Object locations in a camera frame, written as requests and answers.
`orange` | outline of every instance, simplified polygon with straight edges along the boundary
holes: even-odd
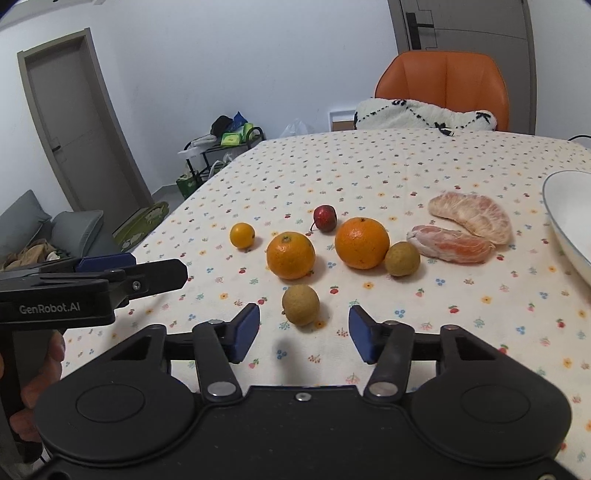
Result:
[[[280,233],[267,247],[269,270],[284,280],[304,277],[312,270],[315,260],[314,245],[301,233]]]
[[[390,237],[384,226],[371,218],[347,220],[335,236],[339,258],[351,268],[368,270],[384,261],[390,248]]]
[[[230,241],[236,248],[248,248],[255,241],[255,229],[248,223],[237,223],[230,230]]]

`black door handle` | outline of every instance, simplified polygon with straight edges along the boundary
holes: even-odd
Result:
[[[429,23],[417,23],[417,15],[407,12],[408,35],[410,36],[410,45],[413,50],[422,50],[421,37],[418,34],[419,28],[435,28],[435,25]]]

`white plate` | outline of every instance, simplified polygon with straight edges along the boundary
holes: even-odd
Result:
[[[553,173],[544,182],[542,196],[562,250],[591,285],[591,173]]]

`tablecloth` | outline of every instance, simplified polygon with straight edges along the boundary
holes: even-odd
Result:
[[[591,170],[590,152],[560,140],[501,132],[350,131],[266,141],[241,155],[175,210],[134,252],[138,262],[180,258],[189,281],[180,291],[132,301],[108,327],[68,330],[64,374],[152,323],[170,333],[198,322],[231,320],[248,302],[261,328],[234,371],[252,384],[361,388],[365,365],[348,333],[348,310],[360,304],[376,320],[396,319],[419,332],[461,325],[555,383],[568,397],[573,422],[558,456],[591,478],[591,297],[551,230],[542,203],[544,179],[560,169]],[[282,281],[266,268],[265,248],[284,231],[307,232],[312,211],[333,205],[340,221],[375,218],[392,243],[415,225],[456,226],[427,211],[445,190],[485,194],[509,213],[513,242],[483,265],[423,258],[414,276],[394,280],[383,267],[354,271],[334,249],[334,234],[310,235],[317,254],[311,276]],[[246,252],[229,242],[234,223],[248,222],[256,242]],[[290,284],[307,283],[322,318],[299,329],[282,315]],[[193,362],[173,374],[197,388]],[[434,375],[415,364],[409,389]]]

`bowl rim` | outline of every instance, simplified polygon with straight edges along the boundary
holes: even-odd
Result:
[[[589,261],[589,259],[583,255],[583,253],[581,252],[581,250],[579,250],[574,245],[574,243],[572,243],[572,241],[570,240],[570,238],[564,233],[564,231],[562,230],[562,228],[560,227],[560,225],[558,224],[558,222],[554,219],[554,215],[552,215],[552,212],[550,211],[550,208],[548,207],[548,202],[546,201],[546,183],[548,183],[549,179],[551,179],[553,176],[558,175],[560,173],[565,173],[565,172],[576,172],[576,173],[584,173],[584,174],[587,174],[587,175],[591,175],[591,172],[581,171],[581,170],[559,170],[559,171],[552,172],[550,175],[548,175],[546,177],[546,179],[544,180],[544,183],[542,185],[542,200],[544,202],[544,207],[546,208],[546,212],[548,212],[548,215],[550,217],[550,220],[552,221],[552,225],[554,226],[554,228],[557,229],[560,232],[560,234],[566,240],[566,242],[568,243],[568,245],[573,249],[573,251],[584,260],[584,262],[587,264],[587,266],[589,268],[591,268],[591,261]]]

